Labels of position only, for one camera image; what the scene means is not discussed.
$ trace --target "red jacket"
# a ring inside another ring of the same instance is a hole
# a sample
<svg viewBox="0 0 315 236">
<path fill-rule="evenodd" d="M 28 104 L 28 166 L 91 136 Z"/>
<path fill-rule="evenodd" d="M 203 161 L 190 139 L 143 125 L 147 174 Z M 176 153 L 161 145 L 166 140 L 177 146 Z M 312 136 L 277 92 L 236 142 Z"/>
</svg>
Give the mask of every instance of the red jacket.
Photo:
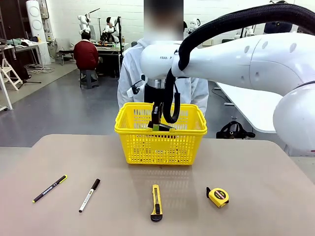
<svg viewBox="0 0 315 236">
<path fill-rule="evenodd" d="M 93 43 L 82 40 L 74 46 L 74 59 L 79 70 L 95 70 L 98 52 Z"/>
</svg>

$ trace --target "black bag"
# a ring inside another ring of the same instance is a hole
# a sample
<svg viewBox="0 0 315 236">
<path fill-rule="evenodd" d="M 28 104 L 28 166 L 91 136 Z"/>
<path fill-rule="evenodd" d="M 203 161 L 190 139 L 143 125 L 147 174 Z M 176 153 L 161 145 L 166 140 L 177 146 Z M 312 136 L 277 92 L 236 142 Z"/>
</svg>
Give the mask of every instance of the black bag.
<svg viewBox="0 0 315 236">
<path fill-rule="evenodd" d="M 232 131 L 231 127 L 236 125 L 236 130 Z M 242 125 L 237 121 L 231 121 L 220 132 L 217 132 L 217 139 L 246 139 L 254 138 L 256 135 L 252 132 L 247 132 Z"/>
</svg>

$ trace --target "marker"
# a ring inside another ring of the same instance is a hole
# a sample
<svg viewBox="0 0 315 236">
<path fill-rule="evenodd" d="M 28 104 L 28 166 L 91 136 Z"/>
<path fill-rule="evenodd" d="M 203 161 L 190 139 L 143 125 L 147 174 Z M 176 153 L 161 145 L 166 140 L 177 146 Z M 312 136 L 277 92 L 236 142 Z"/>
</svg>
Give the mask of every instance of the marker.
<svg viewBox="0 0 315 236">
<path fill-rule="evenodd" d="M 87 197 L 85 198 L 84 202 L 82 203 L 82 206 L 81 206 L 80 209 L 79 209 L 79 212 L 80 212 L 80 213 L 83 211 L 85 205 L 88 203 L 88 201 L 89 201 L 89 199 L 90 199 L 92 193 L 94 192 L 94 190 L 96 190 L 96 188 L 97 188 L 99 182 L 100 182 L 99 179 L 96 179 L 96 180 L 95 180 L 95 182 L 94 182 L 94 184 L 93 184 L 91 190 L 89 191 Z"/>
<path fill-rule="evenodd" d="M 44 197 L 47 193 L 49 193 L 54 187 L 63 182 L 67 178 L 67 175 L 62 176 L 55 183 L 53 183 L 49 188 L 47 188 L 44 192 L 42 192 L 38 197 L 36 197 L 32 202 L 36 203 L 39 199 Z"/>
</svg>

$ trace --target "white tower fan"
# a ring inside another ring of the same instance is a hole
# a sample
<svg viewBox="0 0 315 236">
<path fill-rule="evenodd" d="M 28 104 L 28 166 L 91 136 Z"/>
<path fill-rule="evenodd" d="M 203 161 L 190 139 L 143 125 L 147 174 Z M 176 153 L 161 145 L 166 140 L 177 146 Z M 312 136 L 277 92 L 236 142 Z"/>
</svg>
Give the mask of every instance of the white tower fan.
<svg viewBox="0 0 315 236">
<path fill-rule="evenodd" d="M 45 31 L 41 20 L 38 1 L 27 1 L 26 9 L 28 11 L 32 35 L 38 36 L 43 42 L 43 44 L 39 45 L 40 57 L 44 64 L 50 64 L 50 55 L 46 43 Z"/>
</svg>

